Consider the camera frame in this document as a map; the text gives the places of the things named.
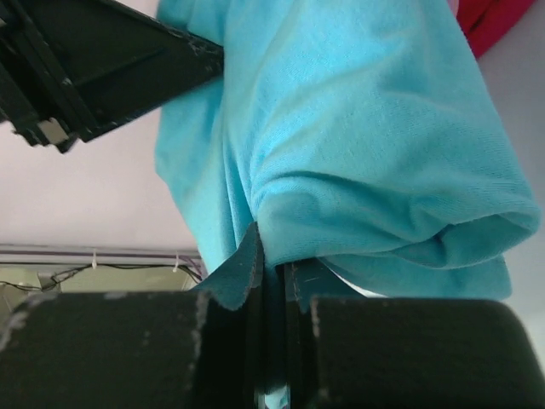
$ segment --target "white wall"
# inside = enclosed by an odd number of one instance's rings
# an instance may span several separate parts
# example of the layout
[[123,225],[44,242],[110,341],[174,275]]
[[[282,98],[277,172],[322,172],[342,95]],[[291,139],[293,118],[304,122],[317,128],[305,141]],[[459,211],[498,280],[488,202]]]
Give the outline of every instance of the white wall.
[[[545,208],[545,2],[480,61],[536,198]],[[545,365],[545,228],[507,254],[513,277],[508,303],[524,319]]]
[[0,126],[0,243],[192,249],[155,174],[158,113],[68,155]]

